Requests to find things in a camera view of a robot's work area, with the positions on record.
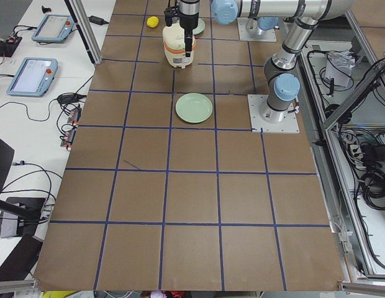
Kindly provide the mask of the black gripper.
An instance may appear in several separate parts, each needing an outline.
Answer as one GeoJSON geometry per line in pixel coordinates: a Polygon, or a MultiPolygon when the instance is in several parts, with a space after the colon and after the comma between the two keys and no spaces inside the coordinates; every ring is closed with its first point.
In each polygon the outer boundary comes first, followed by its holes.
{"type": "Polygon", "coordinates": [[[199,0],[180,0],[179,6],[167,7],[164,10],[166,26],[172,26],[173,19],[179,17],[180,26],[184,29],[185,56],[190,57],[193,48],[193,32],[199,20],[199,0]]]}

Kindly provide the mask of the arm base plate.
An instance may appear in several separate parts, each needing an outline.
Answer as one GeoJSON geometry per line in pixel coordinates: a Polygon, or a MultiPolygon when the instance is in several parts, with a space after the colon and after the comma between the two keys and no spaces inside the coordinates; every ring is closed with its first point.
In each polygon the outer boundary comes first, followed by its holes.
{"type": "Polygon", "coordinates": [[[275,42],[274,28],[278,25],[277,17],[261,17],[237,19],[239,39],[243,41],[275,42]]]}
{"type": "Polygon", "coordinates": [[[293,104],[285,111],[272,110],[267,103],[268,95],[249,94],[248,108],[250,113],[251,131],[255,133],[299,133],[299,125],[293,104]]]}

